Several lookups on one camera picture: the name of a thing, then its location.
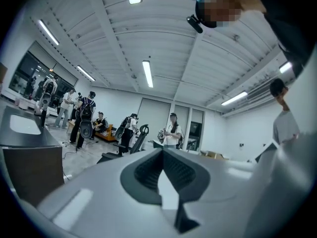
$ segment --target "ceiling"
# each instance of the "ceiling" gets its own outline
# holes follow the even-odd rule
[[[42,19],[60,44],[55,48],[76,69],[84,68],[94,86],[138,92],[229,114],[271,97],[221,103],[252,92],[281,76],[286,62],[263,15],[247,12],[228,27],[204,29],[186,22],[195,0],[31,0],[30,18]],[[154,88],[142,61],[149,60]]]

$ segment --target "floor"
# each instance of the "floor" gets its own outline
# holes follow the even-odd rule
[[[14,103],[0,97],[0,117],[2,117],[6,106],[18,109]],[[68,143],[71,130],[67,131],[67,129],[62,129],[61,127],[56,128],[54,123],[54,117],[46,119],[46,124],[49,125],[49,132],[63,147],[62,161],[65,182],[76,177],[84,169],[95,165],[102,157],[102,153],[116,153],[118,150],[118,147],[113,146],[112,143],[107,143],[104,140],[95,137],[95,140],[85,139],[83,147],[76,152],[75,146]]]

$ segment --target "camera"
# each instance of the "camera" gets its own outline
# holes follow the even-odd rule
[[[189,17],[186,18],[187,22],[199,33],[201,34],[203,32],[203,29],[200,27],[199,25],[199,20],[194,16],[191,15]]]

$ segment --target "backpack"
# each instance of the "backpack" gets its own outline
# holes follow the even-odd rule
[[[94,101],[88,103],[87,98],[84,97],[84,103],[81,107],[80,116],[81,119],[91,119],[91,115],[93,114],[92,111],[92,104],[95,103]]]
[[[121,123],[121,125],[120,125],[120,127],[123,127],[123,128],[129,128],[130,127],[130,123],[131,123],[131,117],[126,117],[123,121],[122,121],[122,123]]]
[[[51,81],[50,83],[47,84],[45,88],[45,92],[48,94],[52,94],[53,89],[54,89],[54,83]]]

